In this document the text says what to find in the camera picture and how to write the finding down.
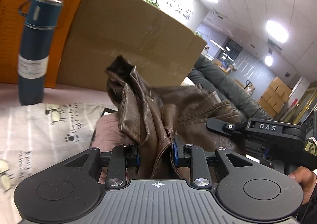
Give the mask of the person's right hand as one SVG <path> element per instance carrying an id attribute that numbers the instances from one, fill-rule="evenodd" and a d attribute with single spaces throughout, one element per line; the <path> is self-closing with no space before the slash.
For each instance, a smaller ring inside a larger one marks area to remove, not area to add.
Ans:
<path id="1" fill-rule="evenodd" d="M 302 186 L 304 198 L 303 205 L 308 203 L 316 185 L 316 174 L 305 167 L 298 167 L 288 177 L 294 179 Z"/>

